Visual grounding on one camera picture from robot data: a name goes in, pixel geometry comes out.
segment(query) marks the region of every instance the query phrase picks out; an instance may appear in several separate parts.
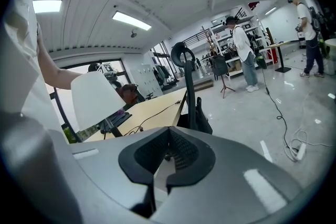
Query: white lamp shade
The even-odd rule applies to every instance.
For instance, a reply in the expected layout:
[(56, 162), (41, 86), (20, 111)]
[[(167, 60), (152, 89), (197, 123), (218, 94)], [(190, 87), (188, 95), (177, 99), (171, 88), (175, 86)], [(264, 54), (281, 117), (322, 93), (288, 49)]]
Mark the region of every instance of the white lamp shade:
[(71, 93), (81, 131), (101, 122), (125, 105), (101, 72), (88, 72), (75, 78), (71, 83)]

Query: black backpack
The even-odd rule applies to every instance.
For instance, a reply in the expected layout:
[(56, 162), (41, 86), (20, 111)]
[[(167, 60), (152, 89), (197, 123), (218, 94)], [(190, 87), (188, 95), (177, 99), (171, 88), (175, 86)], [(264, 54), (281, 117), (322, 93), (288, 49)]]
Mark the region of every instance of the black backpack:
[(309, 13), (310, 13), (310, 17), (311, 17), (311, 26), (312, 28), (314, 29), (315, 32), (319, 32), (321, 30), (321, 26), (320, 26), (320, 21), (318, 19), (318, 16), (315, 12), (315, 9), (313, 7), (307, 7), (307, 9), (309, 10)]

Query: ceiling fixture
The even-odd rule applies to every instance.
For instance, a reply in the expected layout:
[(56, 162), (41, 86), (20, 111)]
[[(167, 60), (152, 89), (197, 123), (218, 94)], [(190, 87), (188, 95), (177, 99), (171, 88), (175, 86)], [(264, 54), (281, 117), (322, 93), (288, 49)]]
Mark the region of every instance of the ceiling fixture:
[(137, 26), (137, 27), (140, 27), (144, 30), (148, 30), (151, 28), (150, 25), (148, 24), (145, 24), (144, 22), (140, 21), (140, 20), (137, 20), (131, 16), (128, 16), (124, 13), (121, 13), (121, 12), (116, 12), (116, 14), (112, 17), (113, 20), (118, 20), (120, 22), (124, 22), (124, 23), (127, 23), (127, 24), (130, 24), (130, 25), (134, 25), (134, 26)]
[(132, 30), (131, 38), (134, 38), (136, 36), (137, 36), (137, 33), (134, 33), (133, 30)]
[(59, 12), (62, 0), (34, 0), (33, 7), (35, 13)]
[(273, 10), (275, 10), (277, 7), (273, 7), (272, 9), (270, 9), (267, 13), (265, 13), (265, 15), (271, 13)]

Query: shirt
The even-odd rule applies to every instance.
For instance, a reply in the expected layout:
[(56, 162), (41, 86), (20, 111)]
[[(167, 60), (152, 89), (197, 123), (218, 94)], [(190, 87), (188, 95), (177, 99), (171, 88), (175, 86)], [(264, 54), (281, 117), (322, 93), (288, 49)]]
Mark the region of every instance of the shirt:
[(238, 25), (236, 25), (233, 29), (232, 37), (236, 45), (238, 55), (244, 62), (250, 52), (253, 54), (253, 51), (250, 48), (250, 41), (248, 40), (245, 31)]
[(304, 4), (299, 4), (298, 6), (298, 15), (300, 19), (307, 18), (307, 24), (303, 28), (304, 38), (305, 40), (312, 40), (314, 39), (316, 33), (311, 25), (311, 16), (308, 8)]
[(21, 112), (65, 137), (38, 64), (38, 27), (33, 0), (12, 0), (1, 23), (5, 49), (0, 58), (8, 65), (2, 82), (10, 89), (1, 105), (6, 112)]

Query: jeans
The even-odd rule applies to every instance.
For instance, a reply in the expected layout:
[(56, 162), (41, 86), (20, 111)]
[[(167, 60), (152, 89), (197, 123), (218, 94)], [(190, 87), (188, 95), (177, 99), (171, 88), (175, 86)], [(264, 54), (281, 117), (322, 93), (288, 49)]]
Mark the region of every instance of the jeans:
[(254, 55), (250, 52), (246, 60), (242, 63), (243, 73), (247, 85), (254, 86), (258, 83), (257, 71), (254, 66)]
[(319, 67), (319, 73), (323, 74), (324, 66), (320, 48), (318, 46), (317, 35), (312, 40), (306, 40), (307, 65), (304, 69), (306, 74), (309, 74), (313, 68), (314, 60), (316, 60)]

